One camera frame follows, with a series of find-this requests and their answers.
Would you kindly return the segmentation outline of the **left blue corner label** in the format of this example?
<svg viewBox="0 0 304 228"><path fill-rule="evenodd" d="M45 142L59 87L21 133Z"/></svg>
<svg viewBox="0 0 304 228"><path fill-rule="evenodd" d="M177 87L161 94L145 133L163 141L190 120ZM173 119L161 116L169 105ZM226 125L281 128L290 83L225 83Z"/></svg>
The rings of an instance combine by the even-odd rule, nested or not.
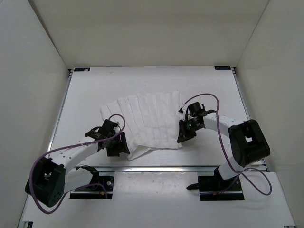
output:
<svg viewBox="0 0 304 228"><path fill-rule="evenodd" d="M74 68L74 72L88 72L90 71L89 67L76 67Z"/></svg>

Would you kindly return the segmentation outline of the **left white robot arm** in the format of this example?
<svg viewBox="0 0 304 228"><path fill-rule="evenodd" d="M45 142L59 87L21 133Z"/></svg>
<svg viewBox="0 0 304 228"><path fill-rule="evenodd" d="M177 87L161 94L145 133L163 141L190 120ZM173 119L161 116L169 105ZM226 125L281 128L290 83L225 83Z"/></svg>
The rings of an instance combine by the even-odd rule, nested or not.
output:
<svg viewBox="0 0 304 228"><path fill-rule="evenodd" d="M105 119L102 126L86 132L76 144L43 155L31 168L25 192L49 208L76 189L106 194L105 182L99 180L98 170L83 162L100 150L106 150L109 157L129 154L123 129L124 126L112 118Z"/></svg>

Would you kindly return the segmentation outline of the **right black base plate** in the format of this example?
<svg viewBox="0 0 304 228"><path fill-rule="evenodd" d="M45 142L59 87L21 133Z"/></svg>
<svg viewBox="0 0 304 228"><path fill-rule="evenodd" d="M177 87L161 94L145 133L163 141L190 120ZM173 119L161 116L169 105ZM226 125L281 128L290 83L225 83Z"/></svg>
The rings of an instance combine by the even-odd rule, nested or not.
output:
<svg viewBox="0 0 304 228"><path fill-rule="evenodd" d="M186 187L199 190L200 201L242 201L244 194L239 177L220 182L214 176L198 176L198 182Z"/></svg>

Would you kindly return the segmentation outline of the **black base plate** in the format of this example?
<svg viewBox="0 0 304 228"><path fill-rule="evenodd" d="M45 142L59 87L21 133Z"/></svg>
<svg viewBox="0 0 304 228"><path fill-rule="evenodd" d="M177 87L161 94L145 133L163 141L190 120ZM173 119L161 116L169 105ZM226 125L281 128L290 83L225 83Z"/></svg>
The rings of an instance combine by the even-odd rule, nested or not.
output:
<svg viewBox="0 0 304 228"><path fill-rule="evenodd" d="M186 187L199 190L200 201L242 201L244 194L239 177L220 182L214 176L198 176L198 182Z"/></svg>
<svg viewBox="0 0 304 228"><path fill-rule="evenodd" d="M111 200L114 190L114 176L99 176L100 185L81 187L70 192L70 199L80 200Z"/></svg>

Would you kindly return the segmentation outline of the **aluminium front rail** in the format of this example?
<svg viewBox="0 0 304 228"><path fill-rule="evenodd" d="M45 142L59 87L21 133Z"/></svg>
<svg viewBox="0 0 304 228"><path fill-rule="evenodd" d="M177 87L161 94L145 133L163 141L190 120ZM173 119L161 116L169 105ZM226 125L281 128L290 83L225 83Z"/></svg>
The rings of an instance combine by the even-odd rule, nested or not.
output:
<svg viewBox="0 0 304 228"><path fill-rule="evenodd" d="M99 172L213 172L216 166L93 166Z"/></svg>

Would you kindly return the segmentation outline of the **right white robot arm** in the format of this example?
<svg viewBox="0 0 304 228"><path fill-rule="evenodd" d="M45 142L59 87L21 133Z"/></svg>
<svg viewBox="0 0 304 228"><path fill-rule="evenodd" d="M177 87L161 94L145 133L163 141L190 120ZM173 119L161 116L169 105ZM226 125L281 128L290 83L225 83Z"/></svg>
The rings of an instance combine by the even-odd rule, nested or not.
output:
<svg viewBox="0 0 304 228"><path fill-rule="evenodd" d="M219 115L215 110L205 110L204 105L195 102L179 120L177 142L185 142L197 136L196 131L205 128L218 133L222 149L224 135L230 140L232 156L225 153L226 162L214 170L213 186L224 190L230 180L241 174L245 168L270 155L270 147L257 121L238 121Z"/></svg>

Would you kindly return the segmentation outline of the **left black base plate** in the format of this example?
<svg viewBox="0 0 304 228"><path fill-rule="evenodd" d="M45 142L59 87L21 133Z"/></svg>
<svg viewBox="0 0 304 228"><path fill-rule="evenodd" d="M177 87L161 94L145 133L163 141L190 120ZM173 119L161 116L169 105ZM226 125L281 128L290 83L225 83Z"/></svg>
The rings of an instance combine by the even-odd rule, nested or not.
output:
<svg viewBox="0 0 304 228"><path fill-rule="evenodd" d="M70 192L70 199L80 200L111 200L114 190L114 176L99 176L100 185L81 187Z"/></svg>

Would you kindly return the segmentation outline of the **blue corner label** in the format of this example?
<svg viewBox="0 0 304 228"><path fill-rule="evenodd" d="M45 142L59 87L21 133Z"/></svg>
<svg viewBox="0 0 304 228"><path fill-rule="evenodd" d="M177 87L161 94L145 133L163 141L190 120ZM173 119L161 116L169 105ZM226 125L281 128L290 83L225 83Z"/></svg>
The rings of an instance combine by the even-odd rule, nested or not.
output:
<svg viewBox="0 0 304 228"><path fill-rule="evenodd" d="M76 67L74 68L74 72L88 72L90 71L89 67Z"/></svg>
<svg viewBox="0 0 304 228"><path fill-rule="evenodd" d="M231 70L229 66L214 66L215 70Z"/></svg>

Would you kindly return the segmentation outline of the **white skirt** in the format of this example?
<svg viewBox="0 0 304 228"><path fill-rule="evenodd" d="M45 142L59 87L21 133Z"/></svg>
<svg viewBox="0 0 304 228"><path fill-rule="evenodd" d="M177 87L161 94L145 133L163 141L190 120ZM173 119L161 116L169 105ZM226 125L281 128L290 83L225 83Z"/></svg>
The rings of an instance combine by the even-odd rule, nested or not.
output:
<svg viewBox="0 0 304 228"><path fill-rule="evenodd" d="M128 160L134 160L149 151L182 148L177 142L181 115L181 94L171 93L137 94L118 98L101 106L103 120L125 118L125 137L130 153Z"/></svg>

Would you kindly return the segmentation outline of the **right blue corner label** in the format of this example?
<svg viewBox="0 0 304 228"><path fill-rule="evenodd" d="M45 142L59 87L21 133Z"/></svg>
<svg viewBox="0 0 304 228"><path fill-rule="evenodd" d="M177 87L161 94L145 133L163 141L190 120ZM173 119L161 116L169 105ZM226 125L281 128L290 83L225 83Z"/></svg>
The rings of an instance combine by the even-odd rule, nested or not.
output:
<svg viewBox="0 0 304 228"><path fill-rule="evenodd" d="M231 70L229 66L214 66L215 70Z"/></svg>

